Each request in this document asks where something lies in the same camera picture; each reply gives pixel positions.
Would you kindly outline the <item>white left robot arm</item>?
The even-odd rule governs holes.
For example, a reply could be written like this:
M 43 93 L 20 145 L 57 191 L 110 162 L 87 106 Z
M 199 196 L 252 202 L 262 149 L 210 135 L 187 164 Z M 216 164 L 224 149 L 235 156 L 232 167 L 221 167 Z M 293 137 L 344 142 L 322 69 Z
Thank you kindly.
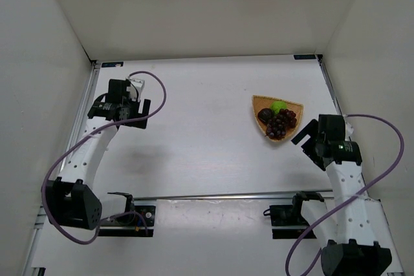
M 102 203 L 92 186 L 109 142 L 119 130 L 113 123 L 149 114 L 151 101 L 141 100 L 145 81 L 138 78 L 109 80 L 106 93 L 89 109 L 82 138 L 87 141 L 70 152 L 62 171 L 45 186 L 45 201 L 61 226 L 92 230 L 102 217 Z

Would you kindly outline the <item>red fake grape bunch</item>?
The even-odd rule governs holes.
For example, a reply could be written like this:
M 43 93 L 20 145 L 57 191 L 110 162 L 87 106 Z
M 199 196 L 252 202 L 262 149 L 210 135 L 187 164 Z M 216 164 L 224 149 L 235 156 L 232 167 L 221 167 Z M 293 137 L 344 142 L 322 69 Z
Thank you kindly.
M 273 118 L 269 119 L 265 134 L 273 140 L 285 138 L 290 130 L 297 126 L 296 113 L 292 110 L 281 109 Z

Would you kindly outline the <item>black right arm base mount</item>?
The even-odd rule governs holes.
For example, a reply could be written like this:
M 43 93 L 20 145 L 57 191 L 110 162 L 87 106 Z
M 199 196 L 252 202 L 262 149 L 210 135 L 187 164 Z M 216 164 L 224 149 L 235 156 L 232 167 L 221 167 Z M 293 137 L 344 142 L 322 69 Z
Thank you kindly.
M 272 226 L 274 240 L 297 239 L 309 226 L 309 223 L 296 211 L 293 205 L 271 205 L 263 212 Z

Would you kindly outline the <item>green fake fruit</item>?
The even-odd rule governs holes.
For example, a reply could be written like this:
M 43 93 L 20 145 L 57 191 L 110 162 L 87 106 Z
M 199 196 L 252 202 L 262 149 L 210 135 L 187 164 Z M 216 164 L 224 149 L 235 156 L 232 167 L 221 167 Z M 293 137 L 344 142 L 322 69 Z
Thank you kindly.
M 281 109 L 285 110 L 287 109 L 287 103 L 284 101 L 274 101 L 271 105 L 270 105 L 270 109 L 275 113 L 278 114 L 280 112 Z

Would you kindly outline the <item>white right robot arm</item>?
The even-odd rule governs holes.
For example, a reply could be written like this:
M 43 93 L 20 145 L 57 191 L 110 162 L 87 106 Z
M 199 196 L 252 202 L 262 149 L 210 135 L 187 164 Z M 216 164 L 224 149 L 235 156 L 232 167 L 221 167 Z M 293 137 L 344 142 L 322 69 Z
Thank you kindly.
M 345 139 L 343 116 L 321 114 L 293 139 L 303 152 L 327 173 L 335 207 L 327 209 L 317 192 L 301 191 L 293 200 L 293 213 L 303 217 L 308 228 L 301 238 L 314 233 L 320 243 L 318 260 L 324 275 L 381 275 L 392 262 L 389 248 L 380 245 L 367 213 L 362 178 L 362 156 L 356 142 Z

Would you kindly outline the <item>dark purple fake fruit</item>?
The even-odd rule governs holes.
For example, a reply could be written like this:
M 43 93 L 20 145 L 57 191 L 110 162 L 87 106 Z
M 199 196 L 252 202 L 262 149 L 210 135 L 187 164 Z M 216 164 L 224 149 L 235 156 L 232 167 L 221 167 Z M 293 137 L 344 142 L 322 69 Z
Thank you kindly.
M 263 124 L 267 124 L 273 117 L 274 111 L 270 108 L 261 109 L 257 114 L 257 119 Z

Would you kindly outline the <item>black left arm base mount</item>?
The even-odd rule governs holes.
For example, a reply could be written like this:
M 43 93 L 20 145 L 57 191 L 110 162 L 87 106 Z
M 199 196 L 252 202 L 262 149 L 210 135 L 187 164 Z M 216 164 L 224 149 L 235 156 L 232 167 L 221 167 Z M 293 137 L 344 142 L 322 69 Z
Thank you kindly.
M 106 220 L 100 227 L 99 237 L 153 237 L 157 207 L 154 202 L 135 202 L 135 211 L 140 214 Z

